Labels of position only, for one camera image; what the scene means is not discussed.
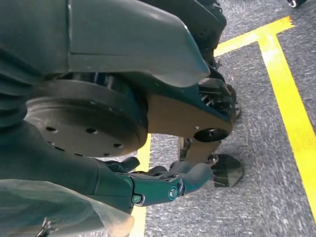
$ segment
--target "floor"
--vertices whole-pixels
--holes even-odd
[[[221,0],[221,4],[228,18],[222,42],[284,17],[292,19],[295,27],[278,34],[278,39],[316,131],[316,1],[308,0],[296,10],[288,7],[285,0]],[[272,88],[272,75],[268,74],[261,46],[253,42],[218,57],[222,64],[220,71],[236,89],[243,109],[233,133],[219,153],[242,161],[245,171],[243,179],[233,188],[212,189],[207,184],[173,203],[148,207],[143,227],[144,215],[135,216],[138,225],[133,237],[316,237],[311,211],[316,200],[308,198],[308,204],[308,192],[302,185],[308,182],[308,177],[302,172],[303,168],[299,172],[295,137],[287,134],[295,131],[286,129],[290,118],[284,118],[287,112],[281,113],[281,104],[277,103],[273,90],[276,88]],[[282,70],[280,72],[280,77],[284,77]],[[295,119],[300,116],[296,114],[299,111],[293,104],[287,113]],[[298,129],[296,141],[306,139],[300,137],[302,134]],[[149,167],[169,166],[176,158],[176,137],[152,134],[151,144]],[[309,148],[314,154],[314,150],[316,146]],[[310,158],[314,163],[316,156]],[[308,187],[311,184],[305,185],[306,190]],[[96,232],[87,236],[106,235]]]

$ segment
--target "wheel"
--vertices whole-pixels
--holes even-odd
[[[122,80],[98,79],[105,82],[75,76],[43,82],[28,98],[26,120],[56,149],[79,157],[122,156],[142,147],[148,133],[146,107]]]

